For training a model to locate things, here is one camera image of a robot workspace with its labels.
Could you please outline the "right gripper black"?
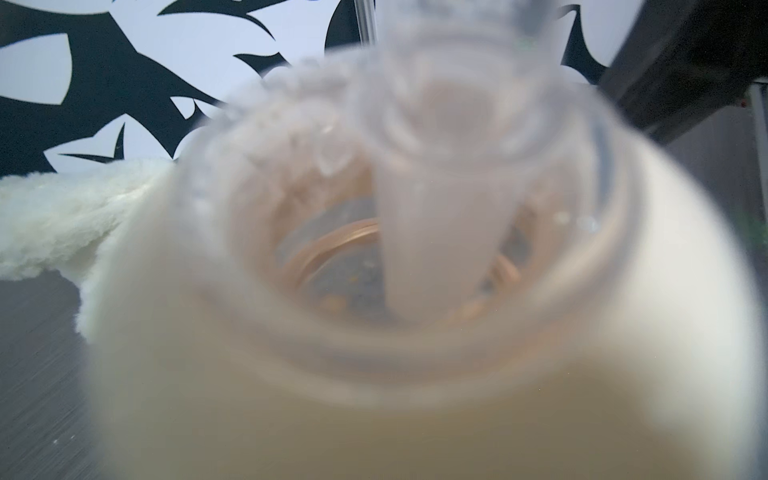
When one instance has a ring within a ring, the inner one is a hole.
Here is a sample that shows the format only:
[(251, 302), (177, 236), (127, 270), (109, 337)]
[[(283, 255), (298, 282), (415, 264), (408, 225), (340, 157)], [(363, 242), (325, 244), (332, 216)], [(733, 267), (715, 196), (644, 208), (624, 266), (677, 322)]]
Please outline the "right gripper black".
[(667, 144), (766, 75), (766, 0), (646, 1), (598, 87)]

